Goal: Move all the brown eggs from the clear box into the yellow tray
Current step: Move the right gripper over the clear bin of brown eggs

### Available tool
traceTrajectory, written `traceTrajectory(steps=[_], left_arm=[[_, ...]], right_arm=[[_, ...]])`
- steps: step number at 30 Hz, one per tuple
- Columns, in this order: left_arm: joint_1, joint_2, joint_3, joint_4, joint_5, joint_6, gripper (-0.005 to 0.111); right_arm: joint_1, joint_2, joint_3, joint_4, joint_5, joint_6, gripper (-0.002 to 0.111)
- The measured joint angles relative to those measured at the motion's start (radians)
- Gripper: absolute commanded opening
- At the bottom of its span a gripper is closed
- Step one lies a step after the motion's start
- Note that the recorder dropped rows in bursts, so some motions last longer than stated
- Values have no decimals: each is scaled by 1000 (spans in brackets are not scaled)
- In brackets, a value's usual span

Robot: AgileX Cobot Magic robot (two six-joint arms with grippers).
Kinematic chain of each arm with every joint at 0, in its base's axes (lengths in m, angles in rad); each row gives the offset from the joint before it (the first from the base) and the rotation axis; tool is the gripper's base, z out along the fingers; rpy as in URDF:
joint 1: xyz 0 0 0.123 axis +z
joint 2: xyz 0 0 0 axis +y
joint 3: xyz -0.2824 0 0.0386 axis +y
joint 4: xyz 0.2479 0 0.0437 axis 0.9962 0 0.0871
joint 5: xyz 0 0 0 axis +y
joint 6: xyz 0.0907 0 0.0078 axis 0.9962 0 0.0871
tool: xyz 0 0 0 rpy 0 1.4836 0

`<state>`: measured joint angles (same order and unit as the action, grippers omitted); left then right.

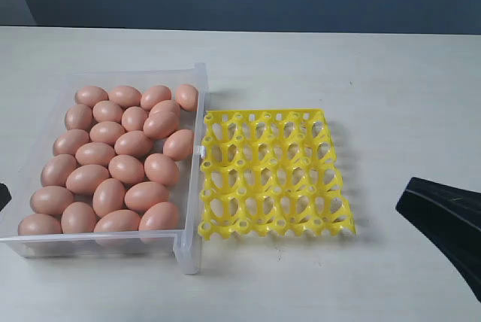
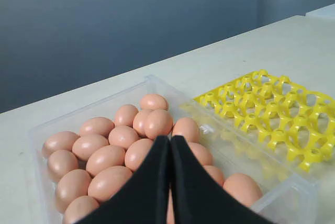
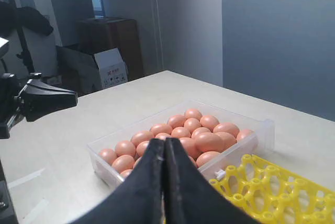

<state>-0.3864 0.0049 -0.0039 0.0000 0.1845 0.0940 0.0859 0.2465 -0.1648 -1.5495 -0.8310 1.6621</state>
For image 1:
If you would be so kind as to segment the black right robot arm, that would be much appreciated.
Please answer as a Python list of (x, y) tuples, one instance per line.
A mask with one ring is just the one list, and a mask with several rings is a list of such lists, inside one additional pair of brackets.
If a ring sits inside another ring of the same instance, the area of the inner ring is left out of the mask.
[(395, 210), (430, 240), (480, 298), (480, 194), (411, 178)]

